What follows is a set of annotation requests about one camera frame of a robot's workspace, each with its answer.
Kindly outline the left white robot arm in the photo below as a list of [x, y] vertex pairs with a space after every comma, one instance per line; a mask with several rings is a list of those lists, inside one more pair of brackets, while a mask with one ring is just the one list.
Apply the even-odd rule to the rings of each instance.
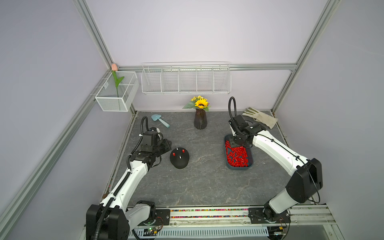
[[128, 209], [128, 204], [156, 159], [169, 152], [171, 147], [171, 141], [165, 139], [157, 128], [141, 134], [141, 141], [129, 156], [128, 167], [118, 184], [99, 204], [88, 208], [87, 240], [126, 240], [139, 224], [155, 221], [154, 202], [141, 200], [132, 209]]

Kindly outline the black dome screw fixture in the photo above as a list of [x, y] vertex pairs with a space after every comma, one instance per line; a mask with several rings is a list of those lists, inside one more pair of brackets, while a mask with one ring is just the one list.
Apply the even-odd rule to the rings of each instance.
[[186, 150], [185, 153], [182, 153], [182, 149], [185, 148], [175, 148], [170, 153], [170, 162], [177, 169], [185, 168], [190, 160], [189, 152]]

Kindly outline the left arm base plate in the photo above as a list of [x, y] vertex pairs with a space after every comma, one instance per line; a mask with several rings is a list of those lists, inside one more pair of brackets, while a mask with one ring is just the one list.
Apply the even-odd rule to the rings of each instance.
[[156, 214], [152, 220], [146, 220], [139, 226], [168, 226], [171, 220], [171, 210], [156, 209]]

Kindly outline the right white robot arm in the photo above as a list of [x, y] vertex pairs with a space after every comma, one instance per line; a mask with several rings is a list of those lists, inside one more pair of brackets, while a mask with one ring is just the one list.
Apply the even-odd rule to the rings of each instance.
[[323, 187], [322, 164], [319, 160], [302, 156], [279, 140], [267, 129], [258, 124], [248, 124], [241, 115], [230, 116], [229, 124], [233, 135], [230, 143], [236, 147], [255, 146], [273, 158], [290, 175], [285, 188], [265, 205], [262, 216], [273, 222], [286, 214], [288, 209], [308, 201]]

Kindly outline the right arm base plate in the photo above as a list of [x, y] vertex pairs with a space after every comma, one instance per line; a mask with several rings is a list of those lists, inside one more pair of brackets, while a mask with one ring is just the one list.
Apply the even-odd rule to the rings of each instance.
[[248, 217], [252, 224], [290, 224], [291, 216], [288, 210], [277, 214], [269, 207], [249, 208]]

